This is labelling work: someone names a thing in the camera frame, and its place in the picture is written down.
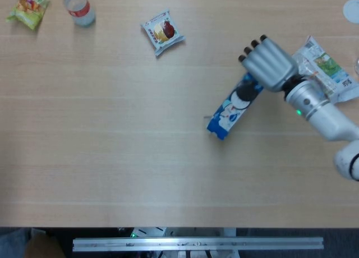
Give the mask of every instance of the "plastic bag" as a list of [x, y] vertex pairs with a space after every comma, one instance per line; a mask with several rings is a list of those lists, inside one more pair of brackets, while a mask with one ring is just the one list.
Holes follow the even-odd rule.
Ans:
[[359, 83], [336, 63], [311, 36], [294, 55], [299, 72], [317, 82], [332, 103], [359, 96]]
[[44, 16], [49, 2], [48, 0], [19, 0], [6, 20], [17, 19], [34, 30]]
[[155, 46], [156, 56], [173, 44], [185, 40], [185, 37], [179, 34], [176, 25], [169, 15], [169, 10], [163, 11], [141, 26], [146, 30], [153, 46]]

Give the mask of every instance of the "robotic arm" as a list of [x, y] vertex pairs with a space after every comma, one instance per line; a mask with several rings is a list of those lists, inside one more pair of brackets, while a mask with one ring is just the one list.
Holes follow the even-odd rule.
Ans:
[[334, 163], [339, 173], [359, 181], [359, 127], [318, 93], [306, 76], [299, 74], [296, 61], [265, 35], [261, 43], [253, 40], [253, 49], [239, 61], [262, 85], [272, 92], [284, 92], [284, 100], [305, 118], [328, 141], [349, 141], [338, 151]]

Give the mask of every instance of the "table surface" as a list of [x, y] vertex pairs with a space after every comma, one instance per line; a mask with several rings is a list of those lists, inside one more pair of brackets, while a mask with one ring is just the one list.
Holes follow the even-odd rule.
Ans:
[[[38, 31], [0, 0], [0, 225], [359, 227], [359, 184], [282, 94], [263, 93], [225, 141], [205, 129], [262, 34], [308, 35], [349, 73], [347, 0], [90, 0], [76, 27], [51, 0]], [[156, 58], [140, 24], [169, 7], [186, 41]], [[359, 123], [359, 100], [340, 109]]]

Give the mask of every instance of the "green snack package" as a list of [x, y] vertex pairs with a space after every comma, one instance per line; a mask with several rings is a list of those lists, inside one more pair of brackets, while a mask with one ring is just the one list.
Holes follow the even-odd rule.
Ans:
[[294, 55], [299, 72], [311, 77], [332, 103], [359, 97], [359, 83], [341, 68], [318, 42], [309, 36]]
[[6, 21], [19, 20], [34, 30], [44, 16], [48, 0], [19, 0]]

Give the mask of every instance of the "plastic water bottle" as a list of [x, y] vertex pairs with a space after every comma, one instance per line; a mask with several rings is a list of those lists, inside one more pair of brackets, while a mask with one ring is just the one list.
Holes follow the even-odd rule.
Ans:
[[75, 24], [86, 27], [95, 21], [95, 10], [88, 0], [63, 0], [63, 4]]
[[355, 72], [357, 72], [357, 74], [359, 75], [359, 58], [357, 59], [357, 62], [355, 63]]

